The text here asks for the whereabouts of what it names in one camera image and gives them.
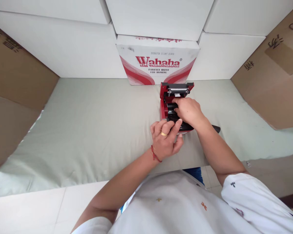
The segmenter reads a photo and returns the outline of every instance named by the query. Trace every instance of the white cardboard box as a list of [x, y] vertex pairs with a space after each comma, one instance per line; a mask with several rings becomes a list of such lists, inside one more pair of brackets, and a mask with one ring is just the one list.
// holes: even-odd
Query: white cardboard box
[[231, 79], [264, 39], [264, 36], [203, 32], [200, 52], [188, 80]]
[[215, 0], [204, 31], [267, 36], [291, 10], [293, 0]]
[[131, 85], [182, 84], [199, 46], [194, 41], [118, 35], [116, 43]]
[[0, 11], [108, 24], [105, 0], [0, 0]]
[[117, 34], [197, 41], [214, 0], [106, 0]]
[[127, 77], [112, 24], [0, 12], [0, 28], [60, 77]]

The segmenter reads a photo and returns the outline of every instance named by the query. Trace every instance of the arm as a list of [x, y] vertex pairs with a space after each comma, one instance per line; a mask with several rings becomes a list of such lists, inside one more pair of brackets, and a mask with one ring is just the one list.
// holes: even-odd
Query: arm
[[175, 109], [178, 116], [197, 131], [204, 154], [222, 186], [228, 175], [248, 174], [231, 148], [203, 115], [198, 102], [188, 97], [175, 98], [173, 102], [178, 104]]
[[[181, 123], [182, 120], [177, 121], [176, 124], [173, 121], [162, 120], [151, 125], [153, 151], [159, 160], [176, 154], [183, 145], [182, 134], [179, 134], [177, 141], [174, 143]], [[118, 210], [158, 164], [159, 161], [153, 159], [152, 151], [148, 149], [143, 155], [121, 170], [92, 198], [78, 219], [73, 231], [87, 220], [100, 216], [106, 217], [111, 223], [114, 223]]]

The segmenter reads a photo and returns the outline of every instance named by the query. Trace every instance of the blue jeans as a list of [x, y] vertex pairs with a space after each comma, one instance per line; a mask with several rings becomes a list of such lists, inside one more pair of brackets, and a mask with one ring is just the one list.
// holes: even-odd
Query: blue jeans
[[193, 176], [194, 178], [196, 178], [202, 184], [204, 184], [200, 167], [184, 169], [184, 171], [187, 172], [188, 174], [190, 174], [191, 176]]

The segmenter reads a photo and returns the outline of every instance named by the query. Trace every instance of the wahaha box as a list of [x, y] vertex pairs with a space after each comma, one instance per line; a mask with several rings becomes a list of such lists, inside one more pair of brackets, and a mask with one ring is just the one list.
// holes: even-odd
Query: wahaha box
[[116, 46], [131, 85], [185, 83], [200, 50], [195, 41], [125, 35]]

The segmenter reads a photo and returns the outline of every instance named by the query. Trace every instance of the finger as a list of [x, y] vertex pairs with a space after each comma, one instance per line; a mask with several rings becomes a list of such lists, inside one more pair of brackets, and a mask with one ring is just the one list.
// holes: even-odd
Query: finger
[[177, 113], [177, 115], [179, 114], [179, 108], [175, 108], [174, 111]]
[[165, 133], [165, 134], [169, 134], [170, 129], [174, 126], [174, 122], [173, 121], [168, 121], [167, 123], [165, 123], [162, 127], [161, 132]]
[[179, 152], [179, 150], [181, 149], [183, 145], [183, 137], [182, 134], [179, 133], [176, 142], [174, 143], [174, 149], [173, 149], [173, 154], [176, 154]]
[[172, 103], [177, 103], [177, 104], [178, 104], [179, 99], [180, 99], [180, 97], [175, 97], [175, 98], [172, 100]]
[[153, 136], [153, 134], [154, 134], [154, 132], [155, 132], [155, 125], [157, 125], [158, 123], [159, 123], [159, 122], [156, 121], [156, 122], [154, 122], [154, 123], [150, 126], [150, 130], [151, 130], [152, 136]]
[[158, 136], [162, 131], [162, 126], [167, 123], [167, 120], [161, 120], [158, 124], [155, 125], [154, 137]]
[[182, 119], [178, 119], [178, 121], [176, 121], [176, 123], [173, 126], [172, 130], [168, 134], [167, 138], [170, 139], [172, 142], [175, 140], [176, 135], [179, 132], [179, 129], [180, 129], [181, 124], [182, 124]]

